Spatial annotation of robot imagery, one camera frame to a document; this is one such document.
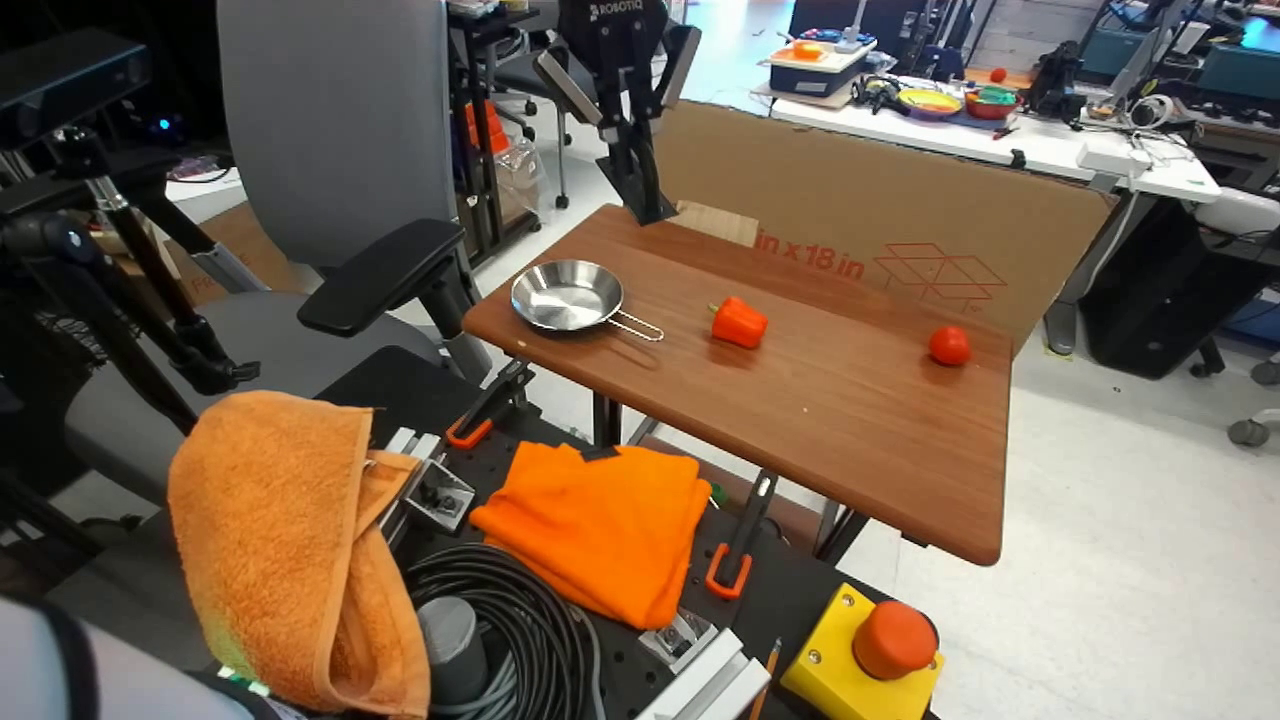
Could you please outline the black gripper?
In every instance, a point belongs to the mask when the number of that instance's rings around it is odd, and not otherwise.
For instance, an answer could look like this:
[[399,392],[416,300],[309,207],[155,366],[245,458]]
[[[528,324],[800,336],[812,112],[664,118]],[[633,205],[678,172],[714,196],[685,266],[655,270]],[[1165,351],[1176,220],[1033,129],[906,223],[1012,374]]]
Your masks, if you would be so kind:
[[594,92],[594,79],[572,63],[572,56],[594,72],[623,72],[654,60],[664,42],[664,69],[648,98],[648,112],[661,118],[681,99],[702,33],[692,23],[670,29],[664,0],[562,0],[562,35],[547,33],[543,48],[533,56],[537,72],[553,98],[582,119],[601,123],[605,107]]

